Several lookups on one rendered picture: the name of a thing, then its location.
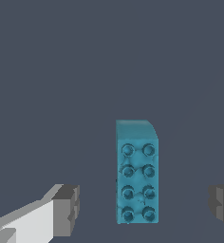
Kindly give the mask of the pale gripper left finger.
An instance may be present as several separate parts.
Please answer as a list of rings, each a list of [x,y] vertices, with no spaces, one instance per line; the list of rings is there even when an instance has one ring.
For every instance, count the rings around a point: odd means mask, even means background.
[[[80,186],[55,184],[40,200],[0,217],[0,243],[49,243],[71,236],[80,211]]]

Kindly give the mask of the teal studded toy brick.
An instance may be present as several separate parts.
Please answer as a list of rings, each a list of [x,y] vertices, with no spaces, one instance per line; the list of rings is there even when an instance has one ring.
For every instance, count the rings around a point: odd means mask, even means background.
[[[147,120],[116,121],[118,224],[159,222],[159,138]]]

